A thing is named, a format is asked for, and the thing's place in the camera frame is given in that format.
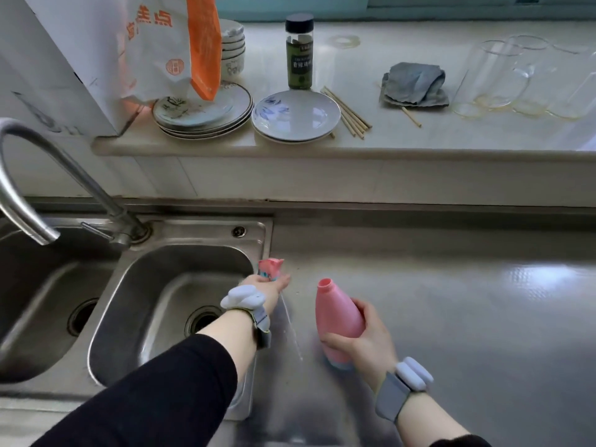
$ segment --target black cap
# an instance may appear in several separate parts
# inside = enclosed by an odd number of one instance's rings
[[[313,14],[292,14],[286,17],[286,31],[293,34],[309,33],[315,29]]]

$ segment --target clear glass cup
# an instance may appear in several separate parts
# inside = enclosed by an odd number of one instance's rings
[[[521,34],[511,36],[510,41],[523,49],[519,69],[529,78],[524,92],[511,103],[511,109],[528,116],[546,113],[552,101],[552,88],[548,88],[557,78],[558,64],[553,57],[550,43],[538,36]]]
[[[563,119],[585,116],[596,105],[596,52],[583,46],[553,45],[560,69],[547,111]]]
[[[522,55],[522,47],[512,41],[487,40],[474,47],[451,110],[463,117],[480,117],[512,103],[529,82],[520,69]]]

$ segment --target sink basin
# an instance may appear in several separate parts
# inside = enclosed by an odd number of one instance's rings
[[[29,380],[77,339],[120,254],[82,228],[40,247],[21,231],[0,238],[0,383]]]
[[[222,297],[252,272],[248,257],[232,247],[171,245],[142,256],[124,274],[95,334],[91,372],[105,386],[120,380],[215,320]]]

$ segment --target black sleeve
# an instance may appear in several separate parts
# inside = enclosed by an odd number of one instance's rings
[[[237,383],[224,347],[195,334],[79,406],[34,446],[205,446]]]
[[[451,440],[438,440],[430,447],[490,447],[490,444],[480,436],[466,435]]]

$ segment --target gray cloth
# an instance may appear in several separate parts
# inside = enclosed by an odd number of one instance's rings
[[[398,106],[448,106],[444,82],[445,71],[438,65],[400,62],[383,75],[380,100]]]

